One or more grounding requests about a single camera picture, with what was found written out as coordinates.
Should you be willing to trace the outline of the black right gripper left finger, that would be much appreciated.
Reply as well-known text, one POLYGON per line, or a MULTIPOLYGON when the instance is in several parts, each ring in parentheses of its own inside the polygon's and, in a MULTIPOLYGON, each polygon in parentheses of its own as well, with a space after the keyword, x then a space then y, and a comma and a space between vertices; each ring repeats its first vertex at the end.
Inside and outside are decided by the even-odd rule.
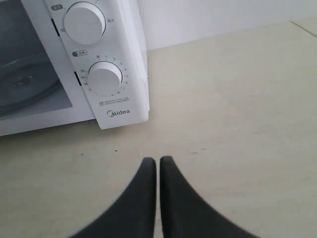
POLYGON ((152 238, 157 201, 157 167, 144 158, 117 200, 73 238, 152 238))

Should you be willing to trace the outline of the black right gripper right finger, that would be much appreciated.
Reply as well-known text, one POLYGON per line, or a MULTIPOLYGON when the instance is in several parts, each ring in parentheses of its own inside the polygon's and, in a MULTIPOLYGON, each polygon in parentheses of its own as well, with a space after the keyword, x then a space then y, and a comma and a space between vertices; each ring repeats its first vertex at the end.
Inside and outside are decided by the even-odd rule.
POLYGON ((160 214, 165 238, 254 238, 207 204, 191 187, 172 156, 159 164, 160 214))

